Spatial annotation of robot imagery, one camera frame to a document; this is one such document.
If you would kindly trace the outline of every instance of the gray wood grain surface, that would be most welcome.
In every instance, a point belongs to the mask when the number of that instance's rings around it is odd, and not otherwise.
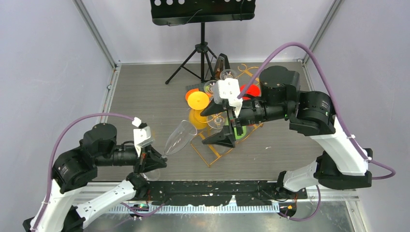
[[[247,63],[249,67],[259,63]],[[298,62],[274,63],[301,75],[301,89],[308,90],[303,69]],[[153,146],[163,151],[168,136],[181,120],[188,119],[189,107],[185,101],[185,86],[199,80],[181,70],[170,84],[164,82],[176,70],[178,64],[123,65],[118,79],[111,112],[137,116],[148,123],[155,136]],[[187,68],[199,73],[199,64],[187,64]],[[241,64],[231,68],[243,69]],[[249,80],[240,77],[241,83]],[[130,122],[110,117],[108,122],[118,129],[117,142],[132,140]],[[215,162],[211,168],[188,145],[169,156],[168,167],[161,169],[161,180],[275,180],[284,170],[293,170],[311,163],[322,153],[313,140],[289,130],[284,120],[265,123],[230,154]],[[119,181],[132,171],[132,167],[100,167],[96,180]]]

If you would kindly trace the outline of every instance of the white wall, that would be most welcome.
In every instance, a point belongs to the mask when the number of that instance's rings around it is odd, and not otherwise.
[[[72,1],[0,4],[0,231],[23,231],[46,192],[55,140],[100,111],[112,70]],[[79,124],[58,154],[96,122]]]
[[[309,45],[333,0],[256,0],[250,21],[212,22],[205,40],[229,60],[263,61],[289,41]],[[183,61],[200,42],[200,25],[157,26],[149,0],[84,0],[104,41],[122,63]],[[303,58],[304,52],[288,49],[276,61]],[[199,54],[191,61],[200,60]]]
[[[409,9],[402,0],[344,1],[315,50],[359,144],[397,171],[359,191],[371,232],[409,230]],[[315,89],[323,90],[311,62],[308,69]]]

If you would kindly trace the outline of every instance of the black pole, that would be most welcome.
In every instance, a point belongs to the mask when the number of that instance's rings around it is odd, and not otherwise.
[[[201,23],[201,46],[205,46],[205,23]],[[201,52],[201,82],[205,80],[205,54]]]

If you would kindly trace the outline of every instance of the black music stand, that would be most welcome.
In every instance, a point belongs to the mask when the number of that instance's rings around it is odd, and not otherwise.
[[[181,69],[185,69],[194,76],[198,77],[201,82],[205,82],[205,58],[211,72],[211,80],[215,79],[212,70],[211,61],[208,51],[213,57],[217,56],[208,47],[205,42],[205,22],[217,21],[234,21],[250,20],[255,16],[256,0],[150,0],[152,22],[159,26],[177,26],[187,23],[201,23],[201,43],[195,45],[195,49],[178,67],[178,69],[165,82],[168,84],[171,79]],[[201,53],[201,76],[198,76],[184,65],[191,59],[195,53]]]

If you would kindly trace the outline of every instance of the tripod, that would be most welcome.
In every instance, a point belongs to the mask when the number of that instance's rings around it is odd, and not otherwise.
[[[188,72],[190,72],[192,75],[198,77],[201,80],[201,83],[205,82],[205,58],[206,58],[206,62],[208,63],[208,68],[211,72],[211,80],[214,80],[215,73],[212,70],[212,64],[211,64],[211,61],[209,60],[208,51],[212,54],[213,57],[218,58],[215,55],[215,53],[213,53],[212,50],[208,47],[208,43],[205,42],[205,23],[201,23],[201,43],[195,45],[195,49],[193,50],[193,52],[191,52],[191,54],[186,58],[186,60],[178,67],[178,69],[174,72],[174,74],[172,74],[171,77],[165,83],[168,84],[172,80],[172,78],[181,69],[185,69]],[[195,74],[194,72],[192,72],[191,70],[189,70],[188,68],[184,66],[196,52],[201,53],[201,76],[198,76],[197,74]]]

